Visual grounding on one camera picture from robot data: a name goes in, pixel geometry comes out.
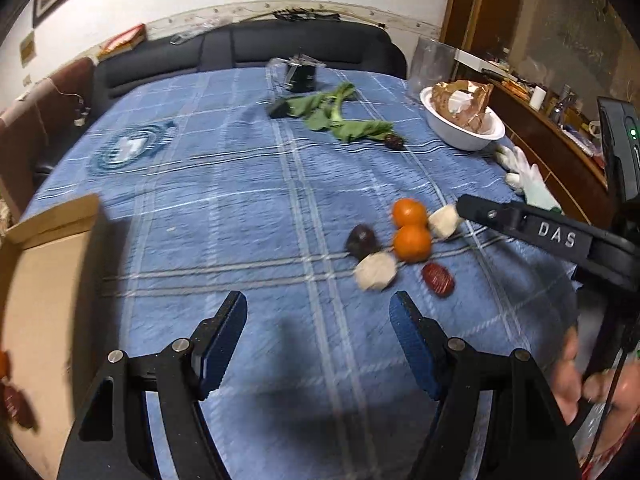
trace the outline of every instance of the cardboard box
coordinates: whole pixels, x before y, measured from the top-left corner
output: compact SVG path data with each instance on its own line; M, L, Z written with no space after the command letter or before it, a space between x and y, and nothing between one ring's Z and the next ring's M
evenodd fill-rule
M34 430L9 428L44 480L58 474L74 408L99 366L91 320L105 227L89 195L19 223L0 248L0 348L36 421Z

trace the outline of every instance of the silver bolt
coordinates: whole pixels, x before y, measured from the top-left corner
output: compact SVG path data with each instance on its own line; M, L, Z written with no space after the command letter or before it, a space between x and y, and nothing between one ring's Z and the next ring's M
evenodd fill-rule
M174 349L174 352L182 352L189 348L189 340L185 338L176 339L171 343L171 348Z
M514 352L514 355L516 356L516 359L518 361L528 361L529 359L531 359L531 354L526 350L523 350L522 348L517 349Z
M107 359L110 363L117 363L123 357L122 350L114 350L107 355Z
M447 346L456 352L460 352L465 349L465 342L459 337L452 337L447 341Z

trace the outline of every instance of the tablecloth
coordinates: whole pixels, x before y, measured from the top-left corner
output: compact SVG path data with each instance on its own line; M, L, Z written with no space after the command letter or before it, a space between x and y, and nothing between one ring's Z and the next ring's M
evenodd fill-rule
M407 149L341 144L301 120L268 120L263 103L277 88L265 68L195 73L123 97L27 212L100 194L111 223L94 337L130 356L189 336L228 291L244 292L248 322L222 386L202 403L236 480L404 478L434 403L389 323L396 290L448 335L487 352L527 348L542 367L575 322L568 265L469 222L433 245L432 259L455 277L451 297L434 297L420 265L402 267L384 292L358 290L346 237L364 222L389 245L398 198L432 212L463 193L516 198L492 147L465 153L441 142L404 97L405 81L333 70L318 79L322 88L353 82L344 117L393 121ZM173 479L157 397L149 403L159 466ZM487 405L483 397L479 429ZM481 449L479 430L463 478Z

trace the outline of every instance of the bowl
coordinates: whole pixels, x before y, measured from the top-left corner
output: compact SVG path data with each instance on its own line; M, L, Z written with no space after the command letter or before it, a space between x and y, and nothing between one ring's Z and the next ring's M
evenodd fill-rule
M471 96L469 94L461 91L453 92L449 99L449 110L460 110L460 107L470 99ZM447 121L434 110L431 104L431 87L425 88L420 92L420 101L427 108L429 126L449 146L466 152L476 152L477 150L482 150L492 140L504 137L504 123L489 107L486 108L486 114L484 120L482 120L482 133L475 134Z

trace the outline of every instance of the black leather couch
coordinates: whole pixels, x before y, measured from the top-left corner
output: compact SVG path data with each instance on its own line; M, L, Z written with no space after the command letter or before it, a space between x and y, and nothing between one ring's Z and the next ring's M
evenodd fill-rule
M355 22L259 20L235 23L181 45L145 41L95 69L92 120L124 94L152 81L193 72L264 66L273 57L307 54L342 70L406 78L406 59L381 28Z

